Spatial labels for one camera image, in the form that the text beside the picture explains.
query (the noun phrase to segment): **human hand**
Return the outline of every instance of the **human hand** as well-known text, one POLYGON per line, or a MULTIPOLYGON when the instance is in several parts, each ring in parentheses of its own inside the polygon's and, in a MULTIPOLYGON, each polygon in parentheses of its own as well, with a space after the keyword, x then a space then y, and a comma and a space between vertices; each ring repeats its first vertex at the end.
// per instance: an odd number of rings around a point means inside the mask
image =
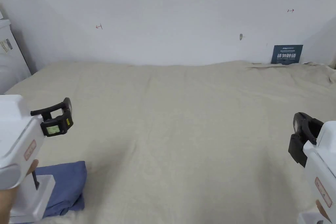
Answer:
MULTIPOLYGON (((38 164, 39 160, 35 159, 31 163, 27 175, 32 173, 38 164)), ((8 190, 0 190, 0 224, 8 224, 10 219, 10 212, 15 203, 17 190, 18 186, 8 190)))
POLYGON ((322 207, 320 201, 317 200, 315 203, 316 203, 316 206, 317 206, 318 210, 319 210, 320 213, 323 215, 323 217, 324 217, 325 219, 328 219, 328 221, 331 222, 331 220, 329 219, 329 217, 328 217, 326 211, 325 211, 324 208, 322 207))

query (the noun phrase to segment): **white cabinet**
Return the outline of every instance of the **white cabinet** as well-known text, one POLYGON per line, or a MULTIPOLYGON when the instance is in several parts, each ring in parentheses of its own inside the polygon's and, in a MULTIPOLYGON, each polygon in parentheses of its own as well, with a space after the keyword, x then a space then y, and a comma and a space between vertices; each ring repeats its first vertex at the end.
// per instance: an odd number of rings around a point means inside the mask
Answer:
POLYGON ((31 75, 10 24, 9 20, 0 20, 0 94, 31 75))

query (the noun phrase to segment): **dark blue sign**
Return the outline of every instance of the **dark blue sign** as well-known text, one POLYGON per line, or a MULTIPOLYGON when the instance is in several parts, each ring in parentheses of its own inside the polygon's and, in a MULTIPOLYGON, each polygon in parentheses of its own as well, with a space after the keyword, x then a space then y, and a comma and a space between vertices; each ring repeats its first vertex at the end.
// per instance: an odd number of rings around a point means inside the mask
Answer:
POLYGON ((289 65, 298 63, 304 45, 274 46, 271 64, 289 65))

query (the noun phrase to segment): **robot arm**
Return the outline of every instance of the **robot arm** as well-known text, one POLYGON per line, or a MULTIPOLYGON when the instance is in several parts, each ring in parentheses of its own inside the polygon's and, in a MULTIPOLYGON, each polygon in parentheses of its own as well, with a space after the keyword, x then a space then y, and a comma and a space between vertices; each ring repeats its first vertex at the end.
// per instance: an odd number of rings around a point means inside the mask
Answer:
MULTIPOLYGON (((293 127, 295 133, 291 136, 288 152, 304 167, 314 197, 332 223, 336 223, 336 121, 322 123, 299 112, 294 116, 293 127)), ((305 212, 299 214, 298 223, 330 222, 320 213, 305 212)))
POLYGON ((36 176, 27 171, 45 136, 66 134, 73 125, 69 98, 55 106, 30 111, 20 95, 0 95, 0 190, 18 187, 10 223, 42 219, 55 186, 52 175, 36 176), (62 110, 52 118, 51 112, 62 110))

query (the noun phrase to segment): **blue cloth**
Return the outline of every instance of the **blue cloth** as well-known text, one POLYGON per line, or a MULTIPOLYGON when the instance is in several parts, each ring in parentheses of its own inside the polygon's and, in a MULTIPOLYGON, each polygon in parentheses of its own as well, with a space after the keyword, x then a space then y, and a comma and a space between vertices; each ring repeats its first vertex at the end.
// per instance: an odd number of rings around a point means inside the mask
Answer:
POLYGON ((83 189, 87 177, 84 161, 38 167, 35 172, 37 175, 53 175, 56 182, 43 218, 84 209, 83 189))

